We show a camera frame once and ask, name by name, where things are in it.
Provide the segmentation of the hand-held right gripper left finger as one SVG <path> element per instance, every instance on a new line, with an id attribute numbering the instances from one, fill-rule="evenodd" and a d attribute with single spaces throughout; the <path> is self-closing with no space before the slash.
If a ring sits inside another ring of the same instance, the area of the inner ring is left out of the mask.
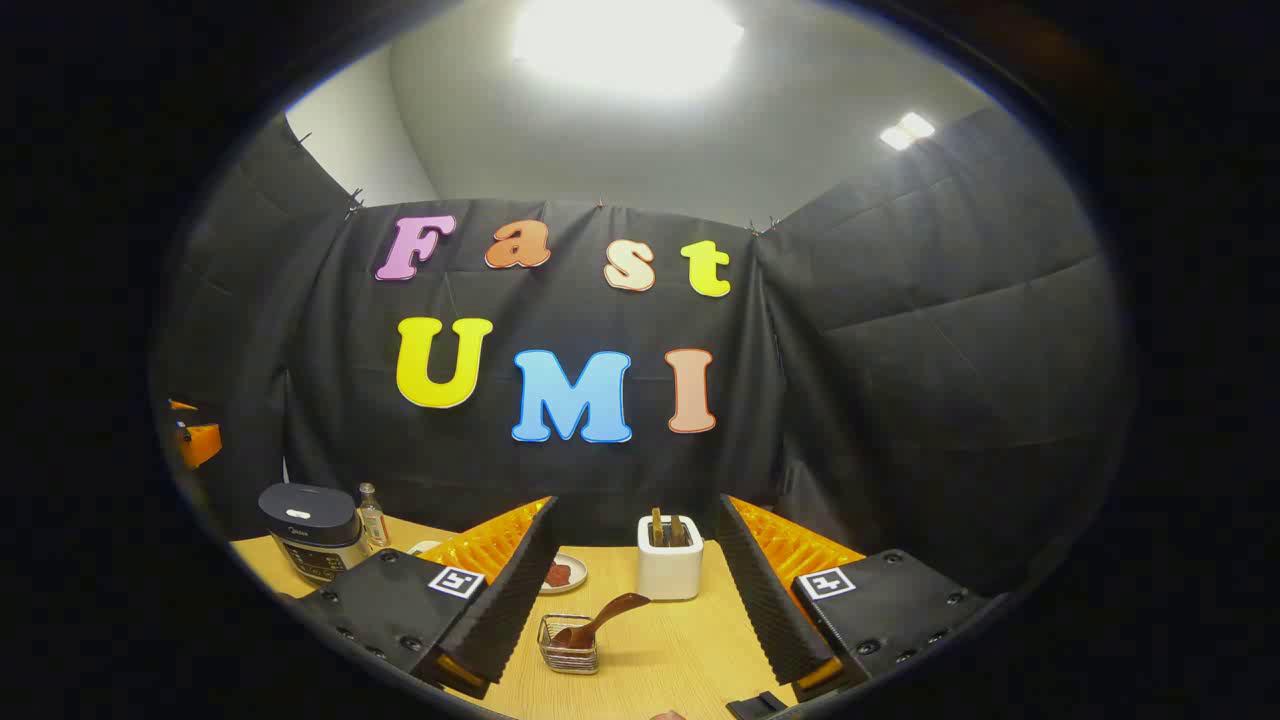
<path id="1" fill-rule="evenodd" d="M 383 550 L 300 601 L 308 628 L 475 700 L 502 679 L 559 543 L 556 496 L 428 556 Z"/>

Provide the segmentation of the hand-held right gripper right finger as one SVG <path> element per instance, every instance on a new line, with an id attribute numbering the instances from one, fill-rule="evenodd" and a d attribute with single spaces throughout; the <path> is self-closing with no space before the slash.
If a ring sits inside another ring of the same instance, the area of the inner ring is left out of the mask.
<path id="1" fill-rule="evenodd" d="M 800 701 L 922 661 L 991 602 L 905 550 L 859 553 L 728 495 L 716 538 L 776 680 Z"/>

